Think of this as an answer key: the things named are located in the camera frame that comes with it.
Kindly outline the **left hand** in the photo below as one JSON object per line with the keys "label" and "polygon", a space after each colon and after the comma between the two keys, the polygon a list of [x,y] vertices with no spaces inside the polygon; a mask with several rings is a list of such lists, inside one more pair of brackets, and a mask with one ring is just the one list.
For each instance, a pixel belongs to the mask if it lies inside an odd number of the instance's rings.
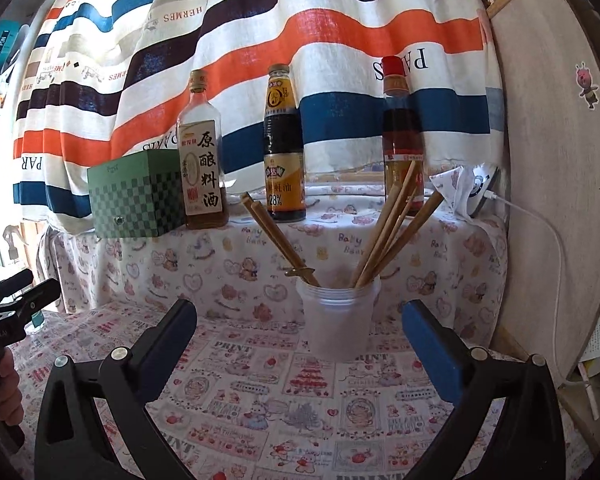
{"label": "left hand", "polygon": [[18,426],[23,420],[19,383],[12,350],[6,347],[0,362],[0,421],[8,426]]}

